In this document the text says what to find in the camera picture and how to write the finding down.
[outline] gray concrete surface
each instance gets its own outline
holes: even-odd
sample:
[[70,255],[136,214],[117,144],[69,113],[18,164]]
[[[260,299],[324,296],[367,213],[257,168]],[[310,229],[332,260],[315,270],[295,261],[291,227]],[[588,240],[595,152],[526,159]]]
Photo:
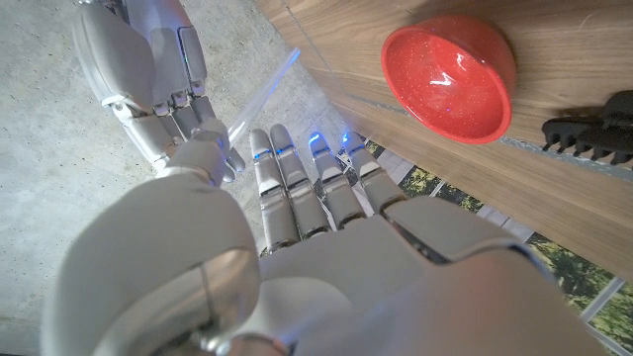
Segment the gray concrete surface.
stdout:
[[[252,1],[183,4],[203,43],[214,109],[230,125],[290,49]],[[0,2],[0,353],[39,353],[43,302],[64,251],[109,204],[153,175],[83,77],[69,27],[77,6]],[[255,125],[275,123],[287,125],[304,161],[312,131],[336,140],[344,128],[300,64]],[[245,140],[237,147],[248,155]],[[254,179],[248,169],[224,187],[243,206],[262,247]]]

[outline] black object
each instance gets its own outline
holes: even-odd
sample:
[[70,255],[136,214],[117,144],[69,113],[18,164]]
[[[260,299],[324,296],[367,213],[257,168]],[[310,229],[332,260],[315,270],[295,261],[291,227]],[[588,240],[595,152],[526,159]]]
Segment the black object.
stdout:
[[575,146],[574,156],[593,149],[592,160],[613,153],[611,164],[633,159],[633,90],[613,95],[600,116],[566,117],[547,121],[541,129],[548,150],[558,143],[558,153]]

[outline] red bowl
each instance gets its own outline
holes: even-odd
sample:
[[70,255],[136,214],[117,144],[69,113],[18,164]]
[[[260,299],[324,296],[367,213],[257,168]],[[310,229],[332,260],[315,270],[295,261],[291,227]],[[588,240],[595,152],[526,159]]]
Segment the red bowl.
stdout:
[[385,40],[392,92],[428,128],[464,143],[493,141],[510,125],[516,64],[503,37],[468,16],[441,16]]

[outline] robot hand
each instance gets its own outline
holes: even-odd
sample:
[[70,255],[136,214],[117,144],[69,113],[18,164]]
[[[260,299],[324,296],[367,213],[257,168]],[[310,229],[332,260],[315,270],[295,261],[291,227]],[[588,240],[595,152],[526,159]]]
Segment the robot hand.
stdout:
[[252,132],[258,259],[217,187],[220,131],[194,132],[76,239],[45,304],[44,355],[599,354],[529,248],[439,199],[407,200],[354,133],[344,146],[376,214],[315,133],[330,224],[287,130]]
[[[205,96],[198,34],[178,0],[87,1],[73,37],[97,99],[157,170],[195,129],[217,120]],[[231,181],[244,162],[228,140],[224,155],[231,168],[225,180]]]

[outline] wooden table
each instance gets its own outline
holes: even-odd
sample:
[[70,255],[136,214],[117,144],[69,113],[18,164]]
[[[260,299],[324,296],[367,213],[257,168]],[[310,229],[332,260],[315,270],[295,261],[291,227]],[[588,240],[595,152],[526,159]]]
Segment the wooden table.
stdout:
[[383,41],[402,26],[448,13],[488,21],[517,61],[506,141],[542,145],[546,120],[633,89],[633,2],[256,2],[355,130],[633,282],[633,183],[501,142],[443,138],[406,115],[380,64]]

